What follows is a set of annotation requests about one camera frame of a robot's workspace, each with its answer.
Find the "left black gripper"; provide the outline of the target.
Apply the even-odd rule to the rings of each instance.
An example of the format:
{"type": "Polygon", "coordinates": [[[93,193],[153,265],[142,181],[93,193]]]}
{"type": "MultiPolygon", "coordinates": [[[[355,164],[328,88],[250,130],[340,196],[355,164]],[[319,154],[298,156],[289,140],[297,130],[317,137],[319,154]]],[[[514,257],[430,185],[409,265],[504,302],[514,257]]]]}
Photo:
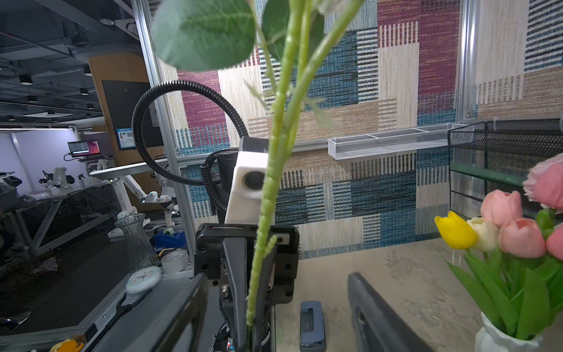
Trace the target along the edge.
{"type": "Polygon", "coordinates": [[[299,266],[300,235],[294,226],[274,225],[277,237],[265,256],[259,279],[255,322],[246,325],[247,298],[257,226],[202,224],[196,234],[195,274],[204,274],[218,293],[224,320],[215,334],[215,351],[275,351],[275,306],[293,300],[299,266]]]}

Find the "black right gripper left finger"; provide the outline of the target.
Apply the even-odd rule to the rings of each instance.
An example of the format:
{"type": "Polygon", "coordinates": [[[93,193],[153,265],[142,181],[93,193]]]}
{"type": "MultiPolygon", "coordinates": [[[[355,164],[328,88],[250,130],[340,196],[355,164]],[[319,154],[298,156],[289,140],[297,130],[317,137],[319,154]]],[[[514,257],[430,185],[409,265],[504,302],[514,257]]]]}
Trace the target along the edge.
{"type": "Polygon", "coordinates": [[[195,287],[192,293],[182,303],[151,351],[173,351],[189,326],[191,327],[189,344],[183,343],[181,346],[184,351],[197,351],[208,306],[208,280],[204,274],[198,274],[193,281],[195,287]]]}

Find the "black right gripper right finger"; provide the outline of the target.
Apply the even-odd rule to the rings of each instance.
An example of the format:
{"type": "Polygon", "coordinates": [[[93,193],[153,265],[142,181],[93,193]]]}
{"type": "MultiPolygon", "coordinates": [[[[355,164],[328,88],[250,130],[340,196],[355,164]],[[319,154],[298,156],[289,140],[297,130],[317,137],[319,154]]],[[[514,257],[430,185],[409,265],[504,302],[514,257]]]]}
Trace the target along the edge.
{"type": "Polygon", "coordinates": [[[433,350],[359,272],[348,276],[347,296],[358,351],[433,350]]]}

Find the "pink carnation twin stem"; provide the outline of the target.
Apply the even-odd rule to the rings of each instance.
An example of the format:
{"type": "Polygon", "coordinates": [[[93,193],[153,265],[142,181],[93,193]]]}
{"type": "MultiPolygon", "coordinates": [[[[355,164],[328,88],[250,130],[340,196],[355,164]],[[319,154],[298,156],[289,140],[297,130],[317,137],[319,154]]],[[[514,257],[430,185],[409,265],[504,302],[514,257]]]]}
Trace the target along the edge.
{"type": "Polygon", "coordinates": [[[269,1],[258,13],[252,1],[164,1],[152,22],[159,59],[184,71],[233,67],[261,48],[274,102],[268,166],[247,296],[246,325],[253,327],[279,183],[293,151],[304,106],[317,108],[308,89],[331,49],[362,7],[360,1],[269,1]]]}

